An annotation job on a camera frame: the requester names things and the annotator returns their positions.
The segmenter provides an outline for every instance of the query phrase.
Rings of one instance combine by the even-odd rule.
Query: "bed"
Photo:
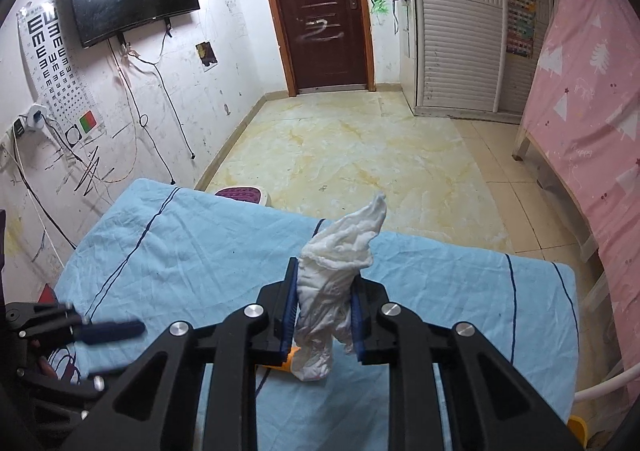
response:
[[[96,321],[139,317],[147,333],[117,345],[76,345],[82,374],[131,362],[175,320],[199,327],[252,303],[261,285],[284,277],[289,257],[317,224],[316,218],[136,180],[78,245],[55,290],[60,301]],[[371,248],[374,264],[364,277],[383,283],[393,301],[427,322],[474,323],[508,359],[513,355],[515,367],[568,419],[578,362],[569,267],[385,231]],[[270,374],[257,398],[258,444],[386,450],[387,406],[386,367],[362,367],[336,348],[324,381]]]
[[[640,20],[629,2],[559,0],[514,157],[533,144],[589,225],[625,368],[640,362],[639,112]],[[640,381],[628,391],[633,402]]]

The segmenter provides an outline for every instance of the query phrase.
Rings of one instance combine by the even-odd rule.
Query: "green drawing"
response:
[[[389,13],[389,5],[386,0],[371,0],[371,13],[373,15],[386,15]]]

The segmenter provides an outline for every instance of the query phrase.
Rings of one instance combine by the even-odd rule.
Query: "wooden door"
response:
[[[360,0],[278,0],[297,89],[367,83]]]

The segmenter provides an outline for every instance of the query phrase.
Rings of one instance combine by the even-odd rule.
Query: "crumpled white towel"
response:
[[[326,377],[333,363],[333,337],[353,352],[350,288],[360,269],[373,264],[369,242],[385,221],[385,195],[316,234],[298,258],[300,315],[294,341],[300,347],[291,371],[301,381]]]

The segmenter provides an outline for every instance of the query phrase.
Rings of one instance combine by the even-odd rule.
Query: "yellow object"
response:
[[[274,370],[282,370],[289,371],[291,373],[291,359],[293,358],[293,354],[295,354],[300,348],[297,346],[292,346],[291,351],[289,352],[289,356],[287,357],[287,362],[282,366],[267,366],[265,368],[273,368]]]
[[[587,447],[587,436],[589,435],[587,423],[580,417],[571,415],[566,426],[571,430],[571,433],[575,435],[580,444],[582,444],[582,447]]]

